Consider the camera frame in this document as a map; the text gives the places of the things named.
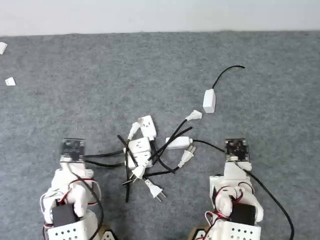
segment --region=power cord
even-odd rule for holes
[[[268,188],[257,178],[252,172],[243,169],[236,161],[233,161],[235,165],[237,165],[240,169],[245,171],[246,174],[248,174],[250,177],[252,177],[262,188],[263,190],[270,196],[270,198],[277,204],[277,206],[281,209],[283,214],[285,215],[286,219],[289,222],[290,228],[291,228],[291,234],[290,234],[290,240],[293,240],[295,237],[295,226],[291,220],[291,217],[285,210],[285,208],[281,205],[281,203],[276,199],[276,197],[268,190]]]
[[[225,70],[223,70],[220,75],[218,76],[218,78],[215,80],[213,86],[212,86],[212,89],[215,87],[215,85],[218,83],[219,79],[221,78],[221,76],[226,72],[228,71],[229,69],[232,69],[232,68],[242,68],[242,69],[245,69],[246,67],[244,66],[241,66],[241,65],[233,65],[233,66],[230,66],[230,67],[227,67]]]
[[[100,163],[100,162],[97,162],[97,161],[91,161],[91,160],[84,160],[84,162],[88,163],[88,164],[94,164],[94,165],[97,165],[97,166],[101,166],[101,167],[106,167],[106,168],[116,168],[116,167],[122,167],[122,166],[125,165],[123,162],[114,163],[114,164],[104,164],[104,163]]]
[[[105,158],[105,157],[111,157],[118,154],[123,154],[123,150],[114,151],[114,152],[108,152],[108,153],[102,153],[102,154],[94,154],[94,155],[84,155],[85,158],[91,159],[91,158]]]
[[[211,143],[209,143],[209,142],[207,142],[207,141],[202,141],[202,140],[193,139],[193,142],[198,142],[198,143],[202,143],[202,144],[207,144],[207,145],[209,145],[210,147],[213,147],[213,148],[219,150],[219,151],[222,152],[222,153],[225,153],[225,152],[226,152],[226,151],[223,150],[222,148],[217,147],[217,146],[215,146],[215,145],[213,145],[213,144],[211,144]]]

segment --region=white plug adapter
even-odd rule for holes
[[[191,158],[195,156],[194,155],[195,150],[196,150],[195,146],[190,146],[188,150],[184,150],[183,155],[181,157],[181,161],[178,164],[179,168],[182,168],[186,162],[188,162]]]
[[[140,123],[142,135],[149,138],[150,141],[154,140],[157,136],[157,131],[152,117],[150,115],[141,117],[138,122]]]
[[[131,127],[129,135],[128,135],[129,140],[131,140],[134,137],[134,135],[136,134],[136,132],[138,131],[139,128],[140,128],[139,122],[136,121],[132,124],[132,127]]]
[[[167,143],[169,141],[170,137],[167,137],[165,139],[165,142]],[[179,136],[166,147],[168,150],[170,149],[185,149],[190,146],[190,144],[193,143],[192,138],[189,138],[188,136]]]
[[[207,114],[212,114],[215,112],[216,94],[213,88],[205,91],[202,107]]]
[[[0,55],[4,54],[6,48],[7,48],[8,44],[6,44],[5,42],[0,42]]]
[[[151,146],[147,137],[142,137],[129,142],[129,149],[133,154],[142,152],[151,152]]]
[[[202,113],[197,111],[197,110],[193,110],[189,116],[187,116],[185,118],[187,121],[190,120],[197,120],[197,119],[202,119]]]
[[[144,152],[138,152],[138,153],[133,153],[134,159],[136,160],[136,163],[138,166],[141,166],[144,164],[145,161],[148,161],[148,159],[151,157],[151,153],[149,151],[144,151]],[[146,168],[151,168],[152,162],[150,161],[147,165]],[[128,167],[130,169],[135,169],[136,165],[134,161],[132,161],[132,158],[130,154],[128,154]]]

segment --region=small white object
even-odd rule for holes
[[[157,136],[156,127],[150,115],[139,118],[140,128],[142,135],[149,138],[150,141],[154,140]]]
[[[142,137],[129,142],[129,149],[133,154],[142,152],[151,152],[151,146],[147,137]]]
[[[203,97],[203,110],[207,114],[212,114],[215,112],[215,107],[216,107],[216,94],[213,88],[208,89],[204,93]]]
[[[5,84],[7,86],[15,86],[16,82],[13,77],[9,77],[8,79],[5,80]]]
[[[138,153],[133,153],[134,159],[136,160],[138,166],[143,165],[145,161],[147,161],[151,157],[151,153],[149,151],[144,151],[144,152],[138,152]],[[151,168],[152,162],[149,161],[148,165],[146,166],[147,168]],[[132,158],[130,154],[128,154],[128,167],[129,169],[135,169],[136,165],[134,161],[132,161]]]
[[[148,186],[153,198],[157,198],[160,202],[162,201],[159,198],[159,194],[161,194],[164,198],[166,198],[166,195],[164,195],[162,188],[160,188],[157,185],[154,185],[149,179],[144,180],[144,182]]]
[[[8,44],[6,44],[5,42],[0,42],[0,55],[4,54],[6,48],[7,48]]]
[[[224,221],[221,240],[260,240],[261,227],[242,223]]]
[[[197,110],[193,110],[192,113],[190,113],[190,115],[187,116],[185,119],[187,121],[202,119],[202,113]]]
[[[105,231],[101,240],[116,240],[114,233],[112,231]]]
[[[134,135],[136,134],[136,132],[138,131],[139,128],[140,128],[139,122],[136,121],[132,124],[132,127],[129,132],[129,136],[128,136],[129,140],[131,140],[134,137]]]
[[[165,142],[167,143],[169,141],[170,137],[167,137],[165,139]],[[167,146],[167,149],[186,149],[187,147],[190,146],[190,144],[192,144],[193,140],[192,138],[189,138],[188,136],[179,136],[177,137],[175,140],[173,140],[172,142],[170,142],[170,144]]]
[[[188,162],[191,158],[195,156],[194,155],[195,150],[196,150],[195,146],[190,146],[188,150],[184,150],[181,161],[178,164],[179,168],[182,168],[186,162]]]

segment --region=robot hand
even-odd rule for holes
[[[51,187],[40,198],[40,206],[46,224],[53,224],[52,208],[57,204],[73,204],[74,213],[79,218],[85,215],[88,205],[94,204],[90,191],[71,173],[70,169],[80,175],[90,186],[96,186],[95,189],[99,192],[97,195],[101,197],[100,187],[92,179],[93,171],[85,169],[84,164],[81,165],[81,163],[63,162],[61,163],[62,168],[55,171]]]
[[[229,217],[233,210],[233,203],[251,205],[255,207],[255,221],[261,222],[264,217],[264,209],[254,195],[254,190],[247,182],[240,182],[237,186],[223,186],[215,195],[215,209],[224,217]]]

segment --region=black wire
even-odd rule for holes
[[[90,161],[90,160],[85,160],[85,162],[88,163],[88,164],[94,164],[94,165],[97,165],[97,166],[107,167],[107,168],[116,168],[116,167],[122,167],[122,166],[125,165],[123,162],[114,163],[114,164],[104,164],[104,163],[100,163],[100,162],[96,162],[96,161]]]
[[[84,155],[86,158],[104,158],[104,157],[110,157],[118,154],[122,154],[124,151],[114,151],[114,152],[108,152],[108,153],[102,153],[102,154],[95,154],[95,155]]]
[[[129,142],[130,142],[130,140],[128,139],[128,141],[125,142],[125,140],[122,138],[122,136],[117,135],[117,137],[118,137],[118,139],[123,143],[124,147],[127,149],[130,157],[132,158],[132,161],[133,161],[134,165],[135,165],[136,167],[138,167],[137,160],[136,160],[136,158],[134,157],[134,155],[132,154],[132,152],[131,152],[131,150],[130,150],[130,148],[129,148]]]
[[[170,138],[168,139],[168,142],[169,142],[169,141],[172,142],[172,139],[176,136],[177,132],[182,128],[182,126],[183,126],[187,121],[188,121],[188,120],[185,119],[185,120],[183,120],[183,121],[180,123],[180,125],[176,128],[176,130],[172,133],[172,135],[171,135]],[[159,157],[157,157],[157,158],[155,159],[155,161],[157,161],[158,158],[160,158],[160,156],[164,153],[165,150],[166,150],[166,148],[164,148],[164,149],[162,150],[162,152],[159,154]]]
[[[173,140],[175,140],[177,137],[180,137],[181,135],[185,134],[186,132],[190,131],[191,129],[193,129],[192,126],[190,126],[190,127],[188,127],[187,129],[179,132],[177,135],[174,136],[173,139],[168,140],[162,147],[160,147],[160,148],[155,152],[155,154],[152,154],[152,155],[148,158],[148,160],[153,159],[158,153],[162,152],[162,150],[165,150],[165,149],[167,148],[167,146],[168,146]]]
[[[125,148],[125,170],[126,170],[126,180],[130,180],[129,176],[129,163],[128,163],[128,148]],[[129,194],[130,194],[130,184],[126,185],[125,188],[125,202],[129,202]]]
[[[223,150],[222,148],[217,147],[217,146],[215,146],[215,145],[213,145],[213,144],[211,144],[211,143],[209,143],[209,142],[207,142],[207,141],[202,141],[202,140],[193,139],[193,142],[198,142],[198,143],[207,144],[207,145],[209,145],[210,147],[213,147],[213,148],[219,150],[220,152],[223,152],[223,153],[226,152],[226,151]]]
[[[228,71],[229,69],[232,69],[232,68],[242,68],[242,69],[245,69],[246,67],[241,66],[241,65],[233,65],[233,66],[230,66],[230,67],[226,68],[225,70],[223,70],[223,71],[220,73],[220,75],[218,76],[218,78],[215,80],[212,88],[215,87],[215,85],[217,84],[217,82],[218,82],[218,80],[221,78],[221,76],[222,76],[226,71]]]
[[[92,188],[88,185],[88,183],[86,183],[86,181],[85,181],[83,178],[81,178],[79,175],[75,174],[75,173],[71,170],[71,168],[69,167],[69,165],[67,165],[67,166],[68,166],[70,172],[71,172],[73,175],[75,175],[76,178],[79,179],[79,180],[88,188],[88,190],[91,192],[92,196],[95,198],[95,200],[96,200],[96,202],[97,202],[97,204],[98,204],[98,206],[99,206],[99,209],[100,209],[100,221],[99,221],[99,223],[98,223],[98,226],[97,226],[95,232],[94,232],[93,235],[88,239],[88,240],[93,240],[93,239],[96,237],[96,235],[99,233],[99,231],[100,231],[100,229],[101,229],[101,227],[102,227],[102,224],[104,223],[104,217],[105,217],[105,215],[104,215],[104,209],[103,209],[103,207],[102,207],[101,201],[99,200],[97,194],[92,190]]]
[[[270,196],[270,198],[272,198],[272,200],[278,205],[278,207],[281,209],[281,211],[283,212],[283,214],[285,215],[286,219],[289,222],[290,228],[291,228],[291,234],[290,234],[290,240],[293,240],[295,237],[295,226],[291,220],[291,217],[289,216],[289,214],[287,213],[287,211],[285,210],[285,208],[281,205],[281,203],[276,199],[276,197],[268,190],[268,188],[259,180],[259,178],[257,178],[253,173],[251,173],[250,171],[247,171],[243,168],[241,168],[243,171],[246,172],[246,174],[248,174],[249,176],[251,176],[262,188],[263,190],[265,190],[265,192]]]

